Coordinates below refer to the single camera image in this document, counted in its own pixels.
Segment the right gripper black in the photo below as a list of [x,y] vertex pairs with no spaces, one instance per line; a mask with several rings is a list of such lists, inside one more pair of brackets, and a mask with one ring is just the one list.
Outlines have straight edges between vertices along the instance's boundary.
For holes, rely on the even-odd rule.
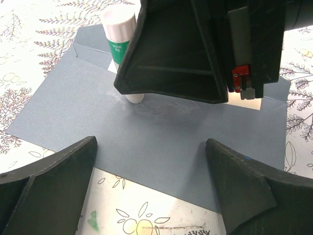
[[313,23],[310,0],[194,0],[192,8],[210,67],[201,100],[262,98],[278,81],[284,33]]

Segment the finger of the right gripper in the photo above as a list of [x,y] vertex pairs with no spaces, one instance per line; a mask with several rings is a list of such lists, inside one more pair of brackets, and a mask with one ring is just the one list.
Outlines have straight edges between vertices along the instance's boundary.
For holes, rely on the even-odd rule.
[[228,102],[208,1],[143,0],[114,86],[121,94]]

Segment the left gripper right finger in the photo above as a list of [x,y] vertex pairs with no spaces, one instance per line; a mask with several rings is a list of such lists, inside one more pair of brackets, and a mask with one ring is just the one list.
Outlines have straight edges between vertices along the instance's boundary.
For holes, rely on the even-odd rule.
[[215,139],[206,159],[228,235],[311,235],[313,181],[247,157]]

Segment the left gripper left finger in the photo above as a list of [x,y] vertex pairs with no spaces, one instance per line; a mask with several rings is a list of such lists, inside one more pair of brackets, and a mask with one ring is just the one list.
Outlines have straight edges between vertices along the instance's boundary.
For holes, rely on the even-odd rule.
[[0,176],[2,235],[73,235],[97,154],[86,137],[46,158]]

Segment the green white glue stick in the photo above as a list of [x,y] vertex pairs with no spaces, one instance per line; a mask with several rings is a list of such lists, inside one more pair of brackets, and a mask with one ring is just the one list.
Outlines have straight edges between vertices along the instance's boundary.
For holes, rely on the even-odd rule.
[[135,12],[125,5],[115,4],[101,11],[99,17],[118,69],[136,26]]

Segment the grey envelope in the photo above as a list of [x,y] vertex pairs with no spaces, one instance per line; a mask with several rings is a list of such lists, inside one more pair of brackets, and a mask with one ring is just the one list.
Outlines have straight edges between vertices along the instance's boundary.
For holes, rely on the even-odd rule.
[[96,168],[215,212],[207,139],[284,168],[286,79],[265,86],[260,110],[158,94],[132,104],[113,86],[111,61],[102,25],[79,28],[7,133],[55,152],[95,136]]

